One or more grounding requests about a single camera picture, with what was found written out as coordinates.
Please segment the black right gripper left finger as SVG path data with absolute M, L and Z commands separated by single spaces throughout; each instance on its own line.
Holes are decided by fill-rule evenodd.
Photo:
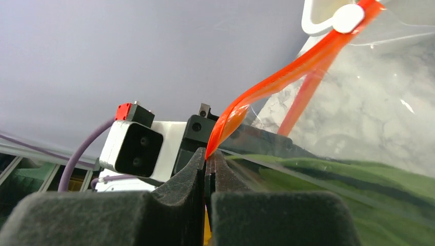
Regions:
M 205 150 L 152 192 L 46 192 L 25 197 L 1 245 L 202 245 Z

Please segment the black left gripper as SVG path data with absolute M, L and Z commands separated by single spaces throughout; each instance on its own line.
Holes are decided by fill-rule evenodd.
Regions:
M 172 169 L 172 176 L 184 168 L 198 148 L 221 148 L 239 154 L 290 156 L 295 147 L 292 139 L 246 124 L 240 124 L 230 135 L 214 125 L 219 117 L 211 113 L 211 107 L 201 104 L 199 113 L 192 115 L 184 129 L 181 144 Z

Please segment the green leafy vegetable toy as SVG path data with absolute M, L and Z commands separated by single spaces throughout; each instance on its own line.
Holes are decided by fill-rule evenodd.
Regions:
M 329 191 L 346 203 L 363 245 L 434 245 L 434 179 L 379 162 L 232 155 L 258 191 Z

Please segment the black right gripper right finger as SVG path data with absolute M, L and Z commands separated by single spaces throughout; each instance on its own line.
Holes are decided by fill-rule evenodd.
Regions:
M 221 152 L 206 160 L 214 176 L 208 206 L 214 245 L 360 245 L 350 212 L 327 191 L 255 192 Z

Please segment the clear zip bag orange zipper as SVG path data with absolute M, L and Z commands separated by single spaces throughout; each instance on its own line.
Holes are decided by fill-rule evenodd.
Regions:
M 356 1 L 214 126 L 292 139 L 294 157 L 383 163 L 434 179 L 434 1 Z

